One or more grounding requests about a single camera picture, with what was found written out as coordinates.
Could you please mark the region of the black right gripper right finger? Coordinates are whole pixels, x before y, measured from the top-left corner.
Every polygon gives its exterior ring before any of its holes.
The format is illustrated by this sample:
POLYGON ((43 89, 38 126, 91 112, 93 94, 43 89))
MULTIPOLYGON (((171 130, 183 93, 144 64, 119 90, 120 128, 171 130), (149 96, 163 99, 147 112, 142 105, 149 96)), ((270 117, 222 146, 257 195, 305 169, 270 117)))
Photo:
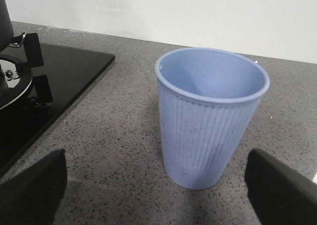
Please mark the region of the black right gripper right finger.
POLYGON ((244 180, 261 224, 317 223, 317 185, 267 152, 250 151, 244 180))

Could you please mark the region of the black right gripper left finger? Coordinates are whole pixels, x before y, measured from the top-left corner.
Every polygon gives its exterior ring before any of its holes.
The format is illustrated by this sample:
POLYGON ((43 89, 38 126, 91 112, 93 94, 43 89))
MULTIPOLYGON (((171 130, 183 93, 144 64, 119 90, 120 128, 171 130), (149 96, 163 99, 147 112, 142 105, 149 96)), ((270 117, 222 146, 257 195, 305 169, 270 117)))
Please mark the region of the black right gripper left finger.
POLYGON ((58 149, 0 185, 0 223, 52 224, 66 185, 65 150, 58 149))

